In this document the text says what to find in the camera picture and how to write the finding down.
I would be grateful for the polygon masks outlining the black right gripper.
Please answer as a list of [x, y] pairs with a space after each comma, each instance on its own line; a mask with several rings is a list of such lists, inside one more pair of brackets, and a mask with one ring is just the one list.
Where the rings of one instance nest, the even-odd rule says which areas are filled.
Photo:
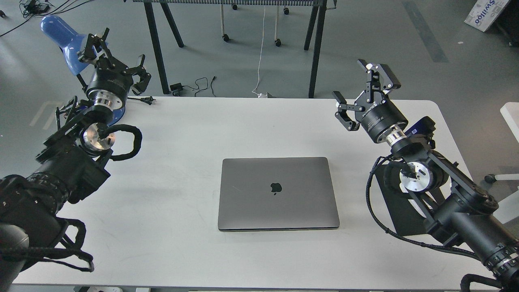
[[[407, 118], [388, 96], [391, 91], [401, 88], [401, 82], [389, 65], [372, 64], [365, 59], [358, 59], [357, 63], [367, 74], [365, 88], [354, 105], [349, 105], [339, 91], [332, 91], [337, 101], [335, 118], [348, 131], [357, 131], [362, 126], [375, 144], [381, 144], [385, 141], [385, 132], [389, 128], [397, 125], [404, 129], [408, 125]], [[356, 112], [356, 122], [349, 118], [348, 110]]]

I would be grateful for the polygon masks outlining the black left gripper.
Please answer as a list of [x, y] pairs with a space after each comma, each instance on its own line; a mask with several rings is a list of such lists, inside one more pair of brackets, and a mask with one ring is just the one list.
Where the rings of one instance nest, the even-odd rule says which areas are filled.
[[86, 88], [86, 96], [93, 98], [97, 91], [108, 91], [118, 98], [126, 98], [130, 89], [134, 94], [142, 94], [151, 80], [151, 74], [144, 68], [145, 55], [139, 55], [137, 66], [129, 68], [112, 55], [107, 48], [106, 39], [109, 28], [103, 35], [89, 34], [86, 37], [84, 49], [78, 52], [78, 61], [92, 64], [95, 67], [94, 74]]

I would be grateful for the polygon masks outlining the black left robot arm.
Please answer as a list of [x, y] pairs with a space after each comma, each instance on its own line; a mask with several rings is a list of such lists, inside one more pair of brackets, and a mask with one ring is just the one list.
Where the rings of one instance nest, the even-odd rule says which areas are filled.
[[65, 124], [45, 141], [37, 155], [41, 164], [33, 174], [11, 174], [1, 179], [1, 290], [5, 292], [19, 273], [38, 262], [62, 264], [83, 272], [94, 270], [93, 257], [82, 251], [86, 227], [78, 219], [59, 218], [66, 202], [76, 204], [96, 192], [109, 178], [109, 160], [135, 157], [141, 148], [139, 128], [111, 125], [114, 111], [124, 106], [130, 91], [141, 94], [151, 75], [144, 55], [130, 68], [107, 47], [102, 36], [89, 34], [80, 62], [95, 68], [83, 84], [85, 100], [73, 98], [57, 108]]

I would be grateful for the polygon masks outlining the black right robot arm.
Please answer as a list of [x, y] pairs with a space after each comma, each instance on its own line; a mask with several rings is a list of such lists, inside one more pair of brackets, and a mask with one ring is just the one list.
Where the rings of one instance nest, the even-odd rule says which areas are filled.
[[[518, 290], [518, 238], [499, 222], [493, 213], [498, 202], [459, 168], [435, 150], [435, 122], [424, 116], [406, 130], [408, 120], [389, 99], [389, 93], [401, 87], [386, 64], [358, 59], [367, 74], [365, 88], [352, 105], [339, 91], [333, 91], [335, 118], [348, 131], [362, 127], [376, 144], [386, 142], [387, 157], [378, 157], [366, 186], [366, 202], [374, 221], [389, 235], [441, 253], [470, 257], [481, 262], [492, 278], [466, 274], [460, 290], [469, 292], [471, 283], [499, 288], [501, 292]], [[424, 214], [425, 233], [439, 245], [407, 239], [386, 227], [371, 207], [370, 188], [380, 166], [386, 174], [382, 183], [394, 194], [412, 199]]]

